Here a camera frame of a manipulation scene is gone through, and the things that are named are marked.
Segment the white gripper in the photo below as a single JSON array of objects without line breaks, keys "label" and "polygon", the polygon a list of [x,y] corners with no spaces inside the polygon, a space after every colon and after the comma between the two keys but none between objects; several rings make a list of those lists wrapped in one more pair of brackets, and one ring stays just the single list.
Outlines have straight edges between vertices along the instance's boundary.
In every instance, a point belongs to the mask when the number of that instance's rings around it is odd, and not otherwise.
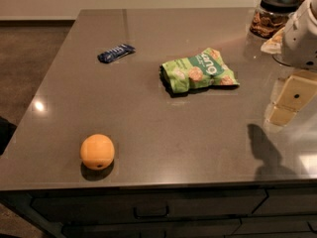
[{"label": "white gripper", "polygon": [[[261,46],[270,55],[281,53],[283,61],[294,67],[317,69],[317,0],[305,0],[291,15],[285,28],[278,30]],[[284,127],[317,94],[317,73],[297,70],[273,87],[265,120]]]}]

